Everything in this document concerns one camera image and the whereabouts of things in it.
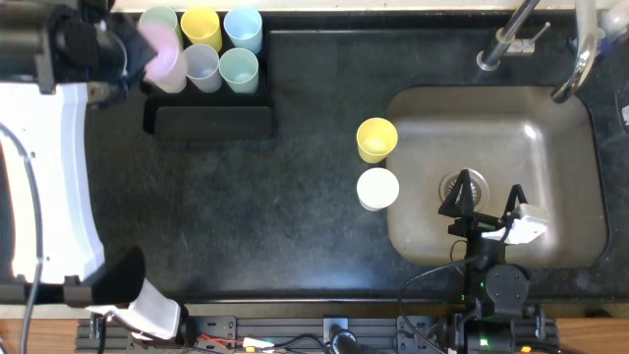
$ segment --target countertop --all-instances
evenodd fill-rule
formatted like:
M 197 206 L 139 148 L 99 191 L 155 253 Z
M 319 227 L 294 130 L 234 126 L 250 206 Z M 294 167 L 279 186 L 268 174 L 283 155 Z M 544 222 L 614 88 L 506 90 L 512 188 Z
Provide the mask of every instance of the countertop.
M 565 45 L 573 18 L 535 15 L 522 36 L 552 22 L 536 53 L 486 73 L 475 58 L 506 23 L 502 14 L 264 14 L 278 121 L 272 139 L 157 140 L 143 131 L 139 90 L 88 113 L 89 189 L 106 254 L 139 245 L 147 278 L 180 301 L 395 298 L 429 267 L 393 249 L 386 210 L 360 206 L 356 181 L 370 166 L 358 157 L 356 129 L 411 87 L 563 82 L 574 61 Z M 592 112 L 607 248 L 589 267 L 529 268 L 532 299 L 629 297 L 629 137 L 616 104 L 629 103 L 628 61 L 624 45 L 578 92 Z M 411 296 L 456 301 L 462 283 L 451 269 L 418 283 Z

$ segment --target cup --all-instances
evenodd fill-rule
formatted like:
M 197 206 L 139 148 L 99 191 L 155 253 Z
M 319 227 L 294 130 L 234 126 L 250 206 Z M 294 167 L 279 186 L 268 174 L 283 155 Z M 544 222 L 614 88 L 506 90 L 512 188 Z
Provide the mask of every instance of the cup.
M 397 145 L 397 130 L 384 118 L 370 118 L 356 133 L 358 153 L 367 163 L 378 163 Z
M 207 44 L 217 52 L 223 47 L 220 21 L 210 7 L 194 7 L 181 18 L 181 29 L 193 44 Z
M 188 78 L 203 92 L 220 89 L 223 79 L 218 73 L 218 53 L 207 44 L 193 44 L 184 50 L 188 61 Z
M 220 58 L 218 70 L 235 93 L 255 93 L 257 89 L 257 58 L 244 48 L 233 48 Z
M 378 211 L 395 202 L 400 193 L 400 184 L 391 171 L 370 168 L 358 179 L 356 192 L 361 206 L 369 211 Z
M 223 26 L 235 47 L 249 49 L 254 54 L 262 49 L 262 16 L 256 9 L 233 9 L 225 16 Z
M 139 31 L 157 52 L 144 67 L 144 79 L 168 93 L 180 92 L 186 87 L 188 61 L 175 33 L 161 24 L 141 25 Z
M 177 14 L 173 9 L 168 6 L 151 7 L 140 16 L 140 21 L 138 22 L 139 26 L 148 24 L 162 24 L 171 29 L 177 35 L 179 45 L 183 48 L 184 40 L 179 28 L 179 19 L 177 19 Z

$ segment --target chrome faucet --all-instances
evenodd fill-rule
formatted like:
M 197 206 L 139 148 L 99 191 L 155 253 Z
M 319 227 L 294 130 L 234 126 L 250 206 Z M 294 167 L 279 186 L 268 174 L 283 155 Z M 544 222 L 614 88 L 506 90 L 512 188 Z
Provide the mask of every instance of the chrome faucet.
M 507 25 L 495 33 L 489 48 L 479 53 L 477 63 L 481 69 L 492 71 L 498 68 L 500 58 L 515 40 L 515 34 L 533 13 L 540 0 L 525 0 L 516 10 Z M 588 77 L 599 46 L 597 7 L 595 0 L 575 0 L 579 45 L 572 74 L 566 82 L 554 89 L 551 98 L 556 103 L 564 102 L 577 91 Z

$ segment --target sink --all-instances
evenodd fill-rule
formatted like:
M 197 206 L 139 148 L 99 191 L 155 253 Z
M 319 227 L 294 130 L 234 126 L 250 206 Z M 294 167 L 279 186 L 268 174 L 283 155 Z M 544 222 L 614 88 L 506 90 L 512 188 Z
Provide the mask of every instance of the sink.
M 461 169 L 471 170 L 476 210 L 501 216 L 514 184 L 529 204 L 544 207 L 546 232 L 511 245 L 506 260 L 521 266 L 588 266 L 603 252 L 607 227 L 588 109 L 576 97 L 550 100 L 552 88 L 409 88 L 386 118 L 398 130 L 386 167 L 400 183 L 388 208 L 389 238 L 412 263 L 449 262 L 454 219 L 439 215 Z M 454 259 L 465 255 L 458 243 Z

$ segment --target drain strainer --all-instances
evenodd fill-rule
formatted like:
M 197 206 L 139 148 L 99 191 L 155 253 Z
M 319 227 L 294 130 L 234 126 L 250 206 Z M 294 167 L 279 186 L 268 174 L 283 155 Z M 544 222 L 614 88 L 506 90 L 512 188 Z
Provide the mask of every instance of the drain strainer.
M 480 210 L 485 206 L 485 203 L 489 198 L 489 186 L 487 185 L 485 178 L 483 178 L 479 172 L 469 168 L 468 170 L 470 171 L 470 187 L 472 187 L 474 210 Z M 461 173 L 461 171 L 452 171 L 441 179 L 439 193 L 441 194 L 442 202 L 445 201 L 445 197 L 452 192 L 452 189 L 456 184 L 456 180 L 459 177 L 459 173 Z

